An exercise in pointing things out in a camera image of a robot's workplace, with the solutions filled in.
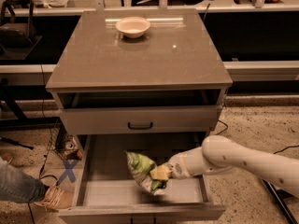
black handle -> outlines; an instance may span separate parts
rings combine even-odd
[[[130,122],[128,122],[128,128],[129,128],[130,130],[136,130],[136,131],[140,131],[140,130],[150,130],[150,129],[152,128],[152,126],[153,126],[153,123],[152,123],[152,122],[149,124],[149,126],[142,126],[142,125],[136,125],[136,126],[134,126],[134,125],[132,125]]]

white robotic arm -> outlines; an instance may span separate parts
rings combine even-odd
[[[153,179],[214,175],[238,167],[299,198],[299,160],[242,147],[223,136],[207,137],[201,147],[179,153],[150,172]]]

concrete floor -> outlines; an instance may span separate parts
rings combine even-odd
[[[22,104],[27,116],[40,116],[40,105]],[[46,116],[55,114],[51,103],[45,103]],[[2,119],[11,118],[9,110],[4,109]],[[221,113],[221,121],[227,123],[228,129],[221,135],[233,139],[245,147],[273,153],[287,146],[299,145],[299,96],[275,97],[234,97],[226,100],[226,107]],[[225,126],[218,123],[215,132]],[[30,150],[23,147],[1,143],[0,154],[11,152],[14,155],[12,165],[25,173],[38,177],[40,168],[47,154],[50,141],[50,129],[26,130],[17,132],[0,132],[0,136],[33,146]],[[299,159],[299,148],[289,148],[281,155]],[[80,163],[74,168],[75,175],[81,168]],[[45,166],[45,175],[61,176],[64,173],[63,162],[52,152]],[[272,196],[262,181],[255,175],[236,169],[228,175],[209,176],[209,186],[214,203],[224,204],[226,211],[217,221],[208,223],[288,223],[281,214]],[[48,184],[54,179],[47,178]],[[67,177],[62,183],[65,189],[73,190],[75,182]],[[299,221],[299,202],[297,199],[288,201],[289,208]],[[45,210],[31,204],[36,224],[64,223],[57,217],[56,211]],[[27,204],[0,202],[0,223],[33,223]]]

drawer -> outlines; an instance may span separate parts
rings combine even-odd
[[[220,112],[218,105],[63,109],[60,118],[75,134],[209,132]]]
[[[125,150],[162,164],[196,147],[193,133],[104,134],[88,137],[84,168],[77,180],[73,207],[59,212],[66,223],[169,223],[215,220],[224,212],[210,201],[203,176],[171,179],[164,195],[152,196],[131,178]]]

person's leg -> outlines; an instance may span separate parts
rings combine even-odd
[[[0,201],[33,203],[44,199],[46,186],[0,157]]]

